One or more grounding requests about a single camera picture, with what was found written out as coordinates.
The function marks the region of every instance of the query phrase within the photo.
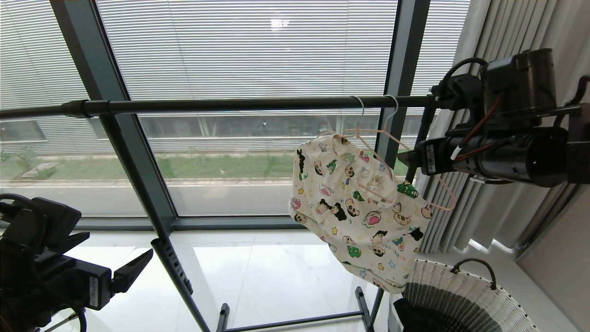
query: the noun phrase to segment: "black handle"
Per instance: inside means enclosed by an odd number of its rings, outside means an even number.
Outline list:
[[[490,289],[492,291],[495,291],[496,288],[497,288],[496,287],[496,275],[494,274],[494,270],[491,269],[490,264],[488,264],[483,259],[479,259],[479,258],[465,258],[462,261],[460,261],[457,264],[455,264],[455,266],[453,266],[453,268],[451,269],[451,273],[457,274],[457,272],[459,272],[459,266],[461,266],[461,264],[463,264],[465,262],[469,262],[469,261],[474,261],[474,262],[482,263],[483,265],[486,266],[487,270],[490,271],[490,275],[491,275],[491,287],[490,287]]]

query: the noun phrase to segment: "white cartoon print shirt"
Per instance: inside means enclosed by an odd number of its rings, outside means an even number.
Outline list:
[[[346,138],[320,136],[297,147],[290,203],[291,217],[327,242],[346,270],[391,293],[404,290],[431,217],[409,182],[392,180]]]

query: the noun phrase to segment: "laundry basket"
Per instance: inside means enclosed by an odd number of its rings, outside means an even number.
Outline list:
[[[469,261],[485,265],[491,281],[461,272],[461,264]],[[496,285],[494,271],[481,259],[468,258],[455,266],[417,259],[402,295],[415,314],[437,322],[442,331],[539,331],[520,304]],[[402,331],[394,321],[389,322],[390,332]]]

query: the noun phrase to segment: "marble floor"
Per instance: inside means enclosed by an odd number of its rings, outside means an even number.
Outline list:
[[[115,270],[148,250],[154,237],[151,232],[93,232],[68,254]],[[376,287],[348,274],[329,248],[307,231],[175,232],[171,239],[195,290],[193,299],[212,331],[224,302],[231,308],[228,327],[356,311],[357,286],[364,289],[369,307],[373,305]],[[487,260],[496,270],[498,283],[522,304],[541,331],[576,331],[514,263],[514,254],[499,245],[487,250],[473,243],[464,252],[426,258],[452,264],[466,257]],[[462,270],[486,275],[476,263]],[[388,301],[384,296],[377,332],[387,331]],[[54,322],[67,315],[59,313]],[[89,332],[200,331],[156,256],[127,293],[117,294],[101,311],[88,310],[86,316]],[[364,330],[358,318],[290,329]],[[77,330],[77,321],[57,329]]]

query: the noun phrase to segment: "green lawn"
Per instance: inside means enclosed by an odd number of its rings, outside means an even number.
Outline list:
[[[293,155],[197,155],[194,157],[156,156],[158,166],[166,179],[171,178],[290,178],[293,175]],[[82,160],[56,160],[51,180],[115,180],[127,178],[118,159],[86,158]],[[407,167],[396,162],[395,173],[405,175]],[[17,178],[23,170],[14,160],[0,163],[0,178]]]

